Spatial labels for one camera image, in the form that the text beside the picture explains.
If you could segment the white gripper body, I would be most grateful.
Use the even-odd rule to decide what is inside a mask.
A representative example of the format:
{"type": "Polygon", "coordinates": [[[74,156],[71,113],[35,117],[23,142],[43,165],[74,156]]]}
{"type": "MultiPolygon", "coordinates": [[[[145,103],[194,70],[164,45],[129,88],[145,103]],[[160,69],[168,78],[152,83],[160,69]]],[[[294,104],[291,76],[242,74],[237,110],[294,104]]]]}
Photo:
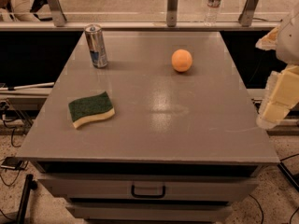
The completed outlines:
{"type": "Polygon", "coordinates": [[[278,28],[277,58],[287,64],[299,64],[299,3],[278,28]]]}

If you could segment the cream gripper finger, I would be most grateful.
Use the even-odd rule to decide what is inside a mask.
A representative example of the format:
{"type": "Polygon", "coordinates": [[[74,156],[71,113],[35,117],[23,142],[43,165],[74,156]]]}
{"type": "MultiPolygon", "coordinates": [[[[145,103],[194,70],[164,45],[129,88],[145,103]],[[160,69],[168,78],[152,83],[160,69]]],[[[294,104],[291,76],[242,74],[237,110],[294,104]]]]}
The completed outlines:
{"type": "Polygon", "coordinates": [[[277,26],[260,38],[255,47],[262,50],[275,50],[277,48],[278,29],[279,27],[277,26]]]}
{"type": "Polygon", "coordinates": [[[258,111],[257,125],[273,129],[299,103],[299,66],[288,64],[281,72],[272,71],[258,111]]]}

